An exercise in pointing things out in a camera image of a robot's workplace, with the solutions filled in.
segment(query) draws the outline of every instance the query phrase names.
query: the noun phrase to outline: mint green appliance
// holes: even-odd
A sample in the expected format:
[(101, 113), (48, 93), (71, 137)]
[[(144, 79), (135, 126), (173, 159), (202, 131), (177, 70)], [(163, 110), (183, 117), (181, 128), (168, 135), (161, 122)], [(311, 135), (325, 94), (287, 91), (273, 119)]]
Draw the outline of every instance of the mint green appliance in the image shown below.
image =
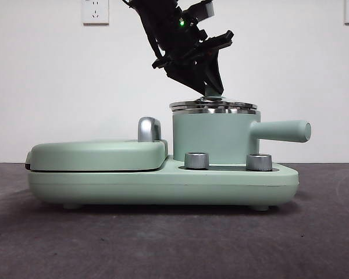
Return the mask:
[(35, 146), (26, 160), (32, 193), (67, 209), (161, 204), (267, 210), (295, 195), (297, 171), (259, 154), (259, 139), (306, 142), (309, 123), (261, 123), (255, 105), (220, 96), (170, 107), (173, 156), (160, 122), (143, 117), (135, 140)]

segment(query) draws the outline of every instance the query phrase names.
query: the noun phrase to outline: silver knob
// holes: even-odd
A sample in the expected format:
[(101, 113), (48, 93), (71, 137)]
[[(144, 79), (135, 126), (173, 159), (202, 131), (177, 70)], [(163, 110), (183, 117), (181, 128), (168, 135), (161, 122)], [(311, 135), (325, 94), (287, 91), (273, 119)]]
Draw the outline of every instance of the silver knob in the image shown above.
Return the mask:
[(203, 152), (189, 152), (185, 154), (185, 168), (191, 170), (208, 170), (209, 155)]
[(252, 154), (247, 155), (245, 168), (253, 171), (272, 171), (272, 155), (269, 154)]

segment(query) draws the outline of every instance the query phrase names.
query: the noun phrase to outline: dark gray tabletop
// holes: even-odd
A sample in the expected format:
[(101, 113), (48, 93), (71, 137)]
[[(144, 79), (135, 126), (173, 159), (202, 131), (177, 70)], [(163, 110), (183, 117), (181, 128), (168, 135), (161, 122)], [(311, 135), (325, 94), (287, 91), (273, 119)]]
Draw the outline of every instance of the dark gray tabletop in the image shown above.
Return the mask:
[(36, 200), (22, 164), (0, 164), (0, 279), (346, 278), (349, 164), (287, 164), (292, 202), (86, 206)]

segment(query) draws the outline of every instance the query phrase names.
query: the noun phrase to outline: small pot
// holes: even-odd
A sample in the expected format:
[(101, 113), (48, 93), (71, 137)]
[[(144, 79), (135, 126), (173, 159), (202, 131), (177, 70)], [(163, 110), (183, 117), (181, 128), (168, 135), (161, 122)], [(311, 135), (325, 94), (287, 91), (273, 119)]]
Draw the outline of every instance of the small pot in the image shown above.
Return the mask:
[(303, 120), (261, 123), (257, 106), (221, 96), (170, 105), (173, 111), (173, 157), (209, 153), (211, 164), (245, 163), (259, 153), (259, 140), (307, 142), (311, 126)]

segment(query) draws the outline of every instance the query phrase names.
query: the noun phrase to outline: appliance base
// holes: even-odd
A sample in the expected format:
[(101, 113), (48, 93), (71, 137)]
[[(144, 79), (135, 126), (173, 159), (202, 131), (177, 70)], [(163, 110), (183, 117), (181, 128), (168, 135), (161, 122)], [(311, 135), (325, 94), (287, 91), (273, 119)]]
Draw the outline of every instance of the appliance base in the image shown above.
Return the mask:
[(169, 156), (154, 171), (29, 172), (32, 193), (65, 209), (83, 205), (246, 205), (265, 211), (286, 203), (298, 188), (298, 173), (274, 163), (275, 171), (248, 171), (236, 164), (187, 170)]

